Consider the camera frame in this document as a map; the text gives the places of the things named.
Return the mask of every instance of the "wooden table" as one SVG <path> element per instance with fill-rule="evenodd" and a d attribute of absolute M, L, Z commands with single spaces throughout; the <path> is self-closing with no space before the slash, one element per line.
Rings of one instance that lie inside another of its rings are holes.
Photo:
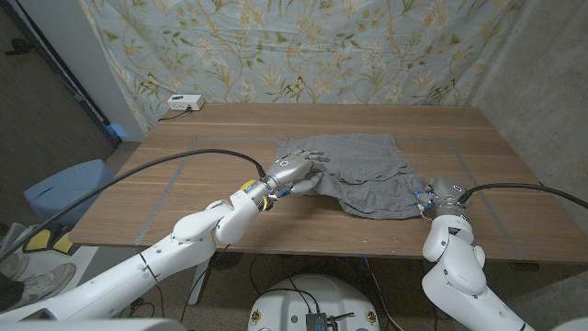
<path fill-rule="evenodd" d="M 200 112 L 158 124 L 120 173 L 201 148 L 230 149 L 269 166 L 280 140 L 348 132 L 390 133 L 427 180 L 445 175 L 466 187 L 538 183 L 472 107 L 207 104 Z M 102 193 L 70 237 L 80 245 L 152 245 L 183 216 L 228 199 L 256 176 L 251 164 L 227 155 L 157 165 Z M 588 262 L 588 237 L 549 194 L 496 188 L 473 199 L 469 222 L 489 260 Z M 429 229 L 430 222 L 420 217 L 374 221 L 346 214 L 333 198 L 288 197 L 262 213 L 230 250 L 418 258 Z"/>

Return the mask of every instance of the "sneaker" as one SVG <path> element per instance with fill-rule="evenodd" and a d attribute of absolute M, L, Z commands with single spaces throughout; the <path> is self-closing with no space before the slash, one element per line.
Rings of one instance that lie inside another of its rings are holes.
<path fill-rule="evenodd" d="M 17 280 L 25 271 L 28 264 L 28 255 L 22 252 L 12 253 L 0 264 L 0 272 L 11 280 Z"/>
<path fill-rule="evenodd" d="M 11 309 L 31 304 L 42 299 L 49 299 L 59 294 L 65 286 L 72 280 L 75 274 L 75 265 L 64 263 L 52 271 L 30 278 L 23 281 L 25 289 L 23 290 L 20 301 Z"/>

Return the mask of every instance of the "floral curtain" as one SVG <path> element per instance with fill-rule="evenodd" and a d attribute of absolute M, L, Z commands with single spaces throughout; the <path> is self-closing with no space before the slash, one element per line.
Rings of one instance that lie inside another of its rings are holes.
<path fill-rule="evenodd" d="M 459 105 L 516 0 L 79 0 L 144 132 L 207 102 Z"/>

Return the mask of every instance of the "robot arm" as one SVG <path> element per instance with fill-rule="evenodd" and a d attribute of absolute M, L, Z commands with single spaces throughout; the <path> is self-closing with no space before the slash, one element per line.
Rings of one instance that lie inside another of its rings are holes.
<path fill-rule="evenodd" d="M 486 284 L 486 256 L 466 220 L 458 198 L 465 191 L 446 177 L 436 177 L 417 198 L 436 217 L 424 242 L 423 256 L 436 265 L 424 276 L 426 296 L 471 330 L 533 330 Z"/>
<path fill-rule="evenodd" d="M 329 160 L 321 152 L 297 151 L 277 160 L 267 176 L 245 191 L 238 190 L 231 202 L 219 200 L 206 210 L 179 220 L 174 231 L 157 244 L 54 298 L 0 314 L 0 324 L 15 323 L 43 313 L 57 321 L 110 318 L 159 281 L 194 267 L 212 257 L 216 250 L 212 231 L 224 244 L 238 241 L 254 218 L 288 193 L 308 174 L 324 170 Z"/>

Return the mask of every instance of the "power strip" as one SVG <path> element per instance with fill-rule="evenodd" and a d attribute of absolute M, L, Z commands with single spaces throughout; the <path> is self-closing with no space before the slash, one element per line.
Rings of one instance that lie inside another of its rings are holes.
<path fill-rule="evenodd" d="M 172 95 L 167 99 L 167 105 L 171 110 L 200 110 L 204 105 L 202 95 Z"/>

